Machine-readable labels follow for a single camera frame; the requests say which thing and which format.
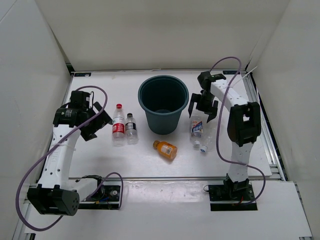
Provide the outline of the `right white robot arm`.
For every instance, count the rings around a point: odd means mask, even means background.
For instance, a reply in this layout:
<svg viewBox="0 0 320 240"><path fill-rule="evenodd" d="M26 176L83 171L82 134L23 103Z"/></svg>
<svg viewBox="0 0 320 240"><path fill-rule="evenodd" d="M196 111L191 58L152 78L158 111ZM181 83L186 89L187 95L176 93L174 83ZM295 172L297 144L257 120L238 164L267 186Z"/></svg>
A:
<svg viewBox="0 0 320 240"><path fill-rule="evenodd" d="M227 134L232 142L232 152L231 159L227 161L230 167L223 185L226 197L236 200L244 197L249 189L250 154L262 131L260 105L237 93L222 73L204 71L197 80L201 91L191 95L188 113L197 109L211 121L215 117L222 118L223 109L229 112Z"/></svg>

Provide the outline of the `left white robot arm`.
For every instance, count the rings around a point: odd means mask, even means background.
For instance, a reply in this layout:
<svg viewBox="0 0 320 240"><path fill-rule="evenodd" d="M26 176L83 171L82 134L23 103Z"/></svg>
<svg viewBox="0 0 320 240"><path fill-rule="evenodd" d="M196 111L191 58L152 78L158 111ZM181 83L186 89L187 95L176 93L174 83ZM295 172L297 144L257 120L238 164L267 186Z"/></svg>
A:
<svg viewBox="0 0 320 240"><path fill-rule="evenodd" d="M73 216L86 199L100 200L105 188L99 175L86 175L70 181L69 173L79 137L86 142L96 132L112 124L111 117L98 102L90 101L90 93L72 91L68 103L61 106L53 119L54 150L46 157L36 187L27 192L27 199L42 215Z"/></svg>

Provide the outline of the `clear unlabeled plastic bottle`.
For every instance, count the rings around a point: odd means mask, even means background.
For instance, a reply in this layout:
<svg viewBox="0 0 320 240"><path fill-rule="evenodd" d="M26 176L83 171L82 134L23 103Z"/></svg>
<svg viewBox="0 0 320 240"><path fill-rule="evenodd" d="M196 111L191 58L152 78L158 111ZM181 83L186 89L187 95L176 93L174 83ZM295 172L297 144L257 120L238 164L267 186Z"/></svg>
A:
<svg viewBox="0 0 320 240"><path fill-rule="evenodd" d="M217 136L217 122L212 120L204 125L203 136L200 146L202 153L208 153L215 148Z"/></svg>

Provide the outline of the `red label water bottle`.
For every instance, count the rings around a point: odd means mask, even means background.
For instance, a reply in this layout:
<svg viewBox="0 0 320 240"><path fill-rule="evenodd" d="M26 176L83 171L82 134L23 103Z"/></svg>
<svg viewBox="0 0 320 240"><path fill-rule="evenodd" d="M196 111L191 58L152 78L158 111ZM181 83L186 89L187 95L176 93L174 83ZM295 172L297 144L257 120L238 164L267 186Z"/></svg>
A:
<svg viewBox="0 0 320 240"><path fill-rule="evenodd" d="M125 114L122 104L116 105L112 119L112 141L115 147L121 147L125 141Z"/></svg>

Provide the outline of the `blue label clear bottle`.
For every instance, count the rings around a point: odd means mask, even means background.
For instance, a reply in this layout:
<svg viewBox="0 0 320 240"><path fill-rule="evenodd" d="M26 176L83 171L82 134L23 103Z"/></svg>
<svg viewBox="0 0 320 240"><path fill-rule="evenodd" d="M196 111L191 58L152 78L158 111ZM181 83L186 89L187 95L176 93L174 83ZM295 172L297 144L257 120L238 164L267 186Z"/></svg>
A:
<svg viewBox="0 0 320 240"><path fill-rule="evenodd" d="M204 134L203 118L198 115L190 117L190 141L194 148L199 148Z"/></svg>

